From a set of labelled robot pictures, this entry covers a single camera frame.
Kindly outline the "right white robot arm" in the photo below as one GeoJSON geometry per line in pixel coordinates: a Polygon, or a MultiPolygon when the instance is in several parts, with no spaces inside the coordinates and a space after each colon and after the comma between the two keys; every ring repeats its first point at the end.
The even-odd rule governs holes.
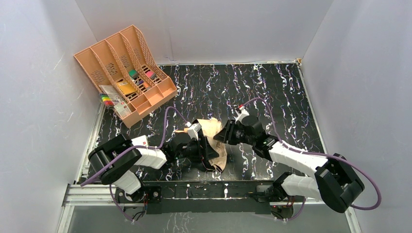
{"type": "Polygon", "coordinates": [[[302,196],[321,200],[330,209],[343,213],[365,189],[353,168],[343,162],[343,156],[307,155],[305,151],[282,144],[276,136],[263,129],[256,116],[228,121],[213,138],[229,145],[250,145],[259,157],[304,173],[298,176],[284,172],[271,185],[257,186],[251,195],[257,201],[271,202],[302,196]]]}

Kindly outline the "beige folding umbrella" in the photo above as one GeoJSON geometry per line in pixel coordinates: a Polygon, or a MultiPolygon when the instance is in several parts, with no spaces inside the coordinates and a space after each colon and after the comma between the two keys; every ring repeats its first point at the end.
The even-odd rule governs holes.
{"type": "Polygon", "coordinates": [[[171,140],[173,157],[189,158],[203,165],[206,171],[222,172],[227,163],[227,151],[224,143],[214,139],[222,129],[222,123],[216,118],[188,122],[171,140]]]}

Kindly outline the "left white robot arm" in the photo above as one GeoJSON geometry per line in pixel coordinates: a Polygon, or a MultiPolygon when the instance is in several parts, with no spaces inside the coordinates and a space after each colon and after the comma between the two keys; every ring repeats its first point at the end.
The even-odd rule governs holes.
{"type": "Polygon", "coordinates": [[[143,187],[140,178],[131,171],[132,166],[148,166],[161,169],[167,162],[181,158],[200,163],[206,170],[223,170],[226,164],[225,145],[198,133],[192,138],[187,132],[178,132],[160,149],[147,143],[137,144],[129,136],[120,134],[94,149],[88,159],[102,184],[113,184],[128,195],[134,195],[143,187]]]}

